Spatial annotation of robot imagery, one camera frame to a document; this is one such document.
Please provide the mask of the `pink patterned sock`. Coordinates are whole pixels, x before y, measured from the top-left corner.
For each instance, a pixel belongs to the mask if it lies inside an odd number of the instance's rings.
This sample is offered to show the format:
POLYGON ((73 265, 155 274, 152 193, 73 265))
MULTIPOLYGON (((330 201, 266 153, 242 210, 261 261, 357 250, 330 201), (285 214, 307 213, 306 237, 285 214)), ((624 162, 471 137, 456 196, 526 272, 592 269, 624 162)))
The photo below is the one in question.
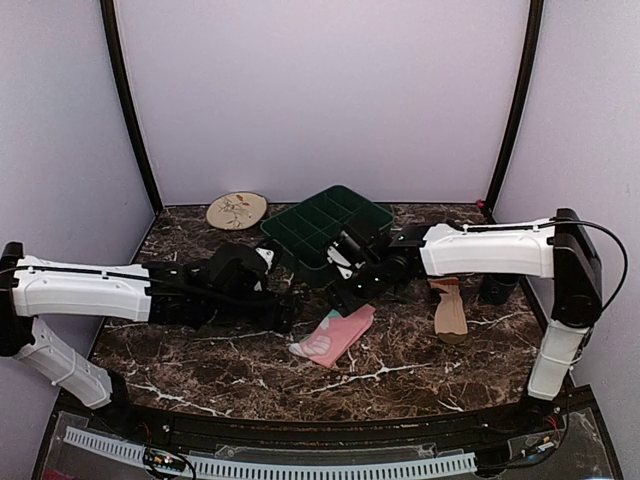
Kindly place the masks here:
POLYGON ((364 305, 347 317, 331 310, 310 335, 292 343, 288 351, 323 367, 334 368, 337 360, 372 326, 375 312, 371 305, 364 305))

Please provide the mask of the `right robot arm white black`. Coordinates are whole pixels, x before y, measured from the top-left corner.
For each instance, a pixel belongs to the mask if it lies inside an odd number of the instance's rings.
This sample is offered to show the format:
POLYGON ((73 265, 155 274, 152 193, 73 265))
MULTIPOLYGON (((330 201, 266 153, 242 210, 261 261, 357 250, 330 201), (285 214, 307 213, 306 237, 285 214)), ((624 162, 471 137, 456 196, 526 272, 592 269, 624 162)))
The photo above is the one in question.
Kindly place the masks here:
POLYGON ((559 394, 580 346, 609 305, 589 229, 606 230, 569 208, 531 222, 407 225, 395 233, 376 233, 354 218, 327 245, 336 274, 325 290, 331 306, 348 316, 417 278, 490 274, 552 280, 554 304, 529 375, 528 397, 510 413, 511 426, 530 434, 547 420, 547 402, 559 394))

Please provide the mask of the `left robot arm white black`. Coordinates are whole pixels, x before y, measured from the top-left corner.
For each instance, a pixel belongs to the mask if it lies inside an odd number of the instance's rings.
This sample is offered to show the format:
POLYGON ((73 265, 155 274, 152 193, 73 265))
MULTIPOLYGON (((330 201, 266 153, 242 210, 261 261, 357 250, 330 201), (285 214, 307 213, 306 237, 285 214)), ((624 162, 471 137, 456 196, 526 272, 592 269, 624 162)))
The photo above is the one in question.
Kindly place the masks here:
POLYGON ((212 257, 186 264, 92 266, 28 256, 21 243, 10 242, 1 255, 1 354, 101 412, 120 436, 134 435, 141 415, 129 405, 124 379, 79 355, 43 316, 113 317, 194 330, 222 317, 285 333, 297 302, 290 293, 269 290, 274 256, 268 249, 226 243, 212 257))

